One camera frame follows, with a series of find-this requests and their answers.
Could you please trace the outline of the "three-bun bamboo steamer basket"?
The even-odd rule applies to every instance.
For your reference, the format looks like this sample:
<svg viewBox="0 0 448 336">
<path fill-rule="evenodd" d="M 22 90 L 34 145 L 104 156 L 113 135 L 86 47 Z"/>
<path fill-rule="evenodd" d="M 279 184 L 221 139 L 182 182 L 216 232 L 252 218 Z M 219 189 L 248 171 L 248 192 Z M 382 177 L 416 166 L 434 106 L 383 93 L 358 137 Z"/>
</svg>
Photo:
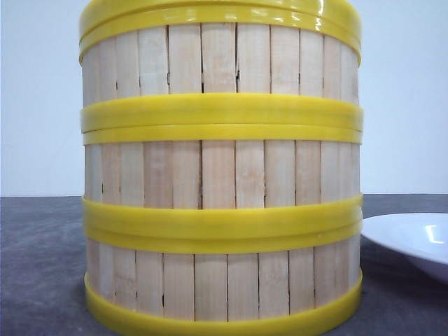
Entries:
<svg viewBox="0 0 448 336">
<path fill-rule="evenodd" d="M 358 231 L 359 146 L 317 140 L 89 143 L 93 239 L 250 239 Z"/>
</svg>

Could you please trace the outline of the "single-bun bamboo steamer basket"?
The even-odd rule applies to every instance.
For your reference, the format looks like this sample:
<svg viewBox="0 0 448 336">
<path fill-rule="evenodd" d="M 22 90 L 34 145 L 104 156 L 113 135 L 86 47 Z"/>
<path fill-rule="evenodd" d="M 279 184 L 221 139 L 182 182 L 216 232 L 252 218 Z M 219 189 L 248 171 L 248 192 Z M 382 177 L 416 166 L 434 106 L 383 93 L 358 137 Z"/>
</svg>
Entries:
<svg viewBox="0 0 448 336">
<path fill-rule="evenodd" d="M 358 143 L 361 51 L 270 24 L 168 24 L 79 56 L 86 144 L 180 140 Z"/>
</svg>

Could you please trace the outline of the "woven bamboo steamer lid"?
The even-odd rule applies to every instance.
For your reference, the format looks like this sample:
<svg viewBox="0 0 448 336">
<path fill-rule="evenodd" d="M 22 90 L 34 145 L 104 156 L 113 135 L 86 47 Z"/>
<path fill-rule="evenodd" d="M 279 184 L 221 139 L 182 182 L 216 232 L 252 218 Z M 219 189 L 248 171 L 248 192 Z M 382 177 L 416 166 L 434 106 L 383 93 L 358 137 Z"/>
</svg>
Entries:
<svg viewBox="0 0 448 336">
<path fill-rule="evenodd" d="M 361 50 L 361 21 L 347 1 L 91 1 L 80 17 L 80 51 L 138 29 L 211 22 L 307 29 Z"/>
</svg>

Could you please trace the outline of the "bottom bamboo steamer basket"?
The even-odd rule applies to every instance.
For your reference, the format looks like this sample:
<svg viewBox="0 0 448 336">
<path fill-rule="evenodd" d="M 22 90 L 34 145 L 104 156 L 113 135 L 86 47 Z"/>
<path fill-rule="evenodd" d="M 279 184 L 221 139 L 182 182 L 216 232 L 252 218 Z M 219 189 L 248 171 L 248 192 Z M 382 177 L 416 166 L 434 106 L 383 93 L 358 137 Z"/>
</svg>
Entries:
<svg viewBox="0 0 448 336">
<path fill-rule="evenodd" d="M 179 254 L 85 220 L 87 308 L 121 335 L 318 335 L 359 306 L 360 212 L 318 219 L 299 249 Z"/>
</svg>

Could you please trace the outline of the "white ceramic plate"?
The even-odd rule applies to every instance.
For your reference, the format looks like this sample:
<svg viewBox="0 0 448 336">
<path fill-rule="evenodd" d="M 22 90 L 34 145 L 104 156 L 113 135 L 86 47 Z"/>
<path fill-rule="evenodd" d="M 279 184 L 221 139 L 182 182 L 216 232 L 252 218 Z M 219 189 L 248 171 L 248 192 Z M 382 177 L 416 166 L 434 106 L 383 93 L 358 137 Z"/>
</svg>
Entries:
<svg viewBox="0 0 448 336">
<path fill-rule="evenodd" d="M 396 213 L 363 221 L 362 235 L 405 255 L 428 276 L 447 284 L 447 214 Z"/>
</svg>

